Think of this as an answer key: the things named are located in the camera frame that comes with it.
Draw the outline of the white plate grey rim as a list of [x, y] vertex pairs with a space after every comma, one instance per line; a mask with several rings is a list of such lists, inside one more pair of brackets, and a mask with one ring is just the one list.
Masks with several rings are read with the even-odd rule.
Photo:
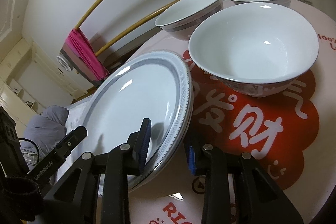
[[176, 153], [186, 135], [193, 110], [189, 68], [173, 51], [151, 51], [117, 69], [98, 88], [80, 117], [87, 137], [73, 150], [100, 155], [125, 143], [151, 120], [151, 138], [145, 168], [129, 176], [135, 190], [155, 178]]

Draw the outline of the grey pillow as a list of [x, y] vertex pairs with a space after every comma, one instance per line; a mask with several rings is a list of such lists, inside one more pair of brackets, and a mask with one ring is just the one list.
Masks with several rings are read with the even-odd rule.
[[41, 115], [33, 116], [23, 137], [34, 142], [40, 159], [44, 158], [66, 135], [67, 108], [53, 105], [46, 108]]

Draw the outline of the white bed cover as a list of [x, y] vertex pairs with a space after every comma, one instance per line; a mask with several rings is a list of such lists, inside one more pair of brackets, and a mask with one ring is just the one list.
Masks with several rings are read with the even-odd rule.
[[[66, 134], [70, 133], [72, 130], [77, 128], [80, 123], [80, 117], [83, 114], [87, 104], [93, 96], [90, 95], [74, 104], [67, 107], [69, 111], [68, 118], [66, 120]], [[58, 169], [55, 175], [54, 184], [56, 184], [61, 177], [66, 173], [66, 171], [72, 166], [72, 164], [77, 160], [76, 152], [72, 151], [71, 154], [66, 158], [65, 163]]]

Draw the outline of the cream wardrobe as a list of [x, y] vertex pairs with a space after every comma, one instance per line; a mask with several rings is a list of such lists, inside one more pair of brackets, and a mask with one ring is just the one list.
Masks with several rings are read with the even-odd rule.
[[1, 106], [17, 125], [51, 105], [68, 106], [87, 93], [37, 46], [19, 40], [1, 62]]

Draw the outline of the white round fan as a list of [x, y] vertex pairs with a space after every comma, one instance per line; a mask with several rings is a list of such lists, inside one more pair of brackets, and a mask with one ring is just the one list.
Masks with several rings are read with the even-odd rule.
[[61, 67], [63, 67], [66, 71], [68, 71], [68, 72], [73, 71], [74, 67], [62, 54], [57, 55], [56, 59], [57, 59], [59, 65]]

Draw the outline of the brown cloth on rail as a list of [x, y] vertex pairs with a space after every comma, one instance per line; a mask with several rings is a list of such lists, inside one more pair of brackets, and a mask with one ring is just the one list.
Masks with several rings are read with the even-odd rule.
[[74, 51], [71, 50], [71, 48], [66, 43], [63, 44], [60, 50], [60, 54], [65, 59], [65, 62], [70, 66], [70, 71], [75, 69], [92, 85], [95, 85], [95, 81], [97, 81], [97, 79], [93, 72], [84, 63], [84, 61], [82, 61], [82, 59], [76, 53], [74, 53]]

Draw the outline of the pink cloth on rail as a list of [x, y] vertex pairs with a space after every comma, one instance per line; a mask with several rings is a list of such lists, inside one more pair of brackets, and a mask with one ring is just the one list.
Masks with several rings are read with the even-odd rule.
[[104, 65], [96, 57], [95, 52], [80, 29], [74, 28], [66, 38], [66, 45], [72, 52], [79, 57], [84, 64], [90, 69], [95, 80], [103, 80], [109, 74]]

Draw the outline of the lower wooden barre rail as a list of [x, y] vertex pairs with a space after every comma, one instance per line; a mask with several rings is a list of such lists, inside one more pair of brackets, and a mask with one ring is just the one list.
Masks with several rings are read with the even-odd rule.
[[123, 32], [121, 32], [120, 34], [118, 34], [116, 37], [114, 37], [111, 41], [109, 41], [106, 45], [104, 45], [102, 48], [100, 48], [95, 55], [99, 56], [100, 54], [102, 54], [105, 50], [107, 50], [109, 47], [111, 47], [113, 44], [115, 44], [116, 42], [118, 42], [119, 40], [121, 40], [122, 38], [124, 38], [125, 36], [127, 36], [129, 33], [133, 32], [135, 29], [139, 28], [140, 26], [144, 25], [145, 23], [149, 22], [150, 20], [154, 19], [155, 17], [161, 15], [161, 13], [163, 13], [164, 11], [166, 11], [169, 7], [171, 7], [172, 5], [176, 4], [177, 2], [179, 2], [180, 0], [175, 0], [173, 2], [168, 3], [167, 5], [161, 7], [158, 10], [155, 10], [154, 12], [152, 12], [151, 14], [145, 16], [144, 18], [140, 19], [139, 21], [135, 22], [134, 24], [132, 24], [130, 27], [128, 27], [127, 29], [125, 29]]

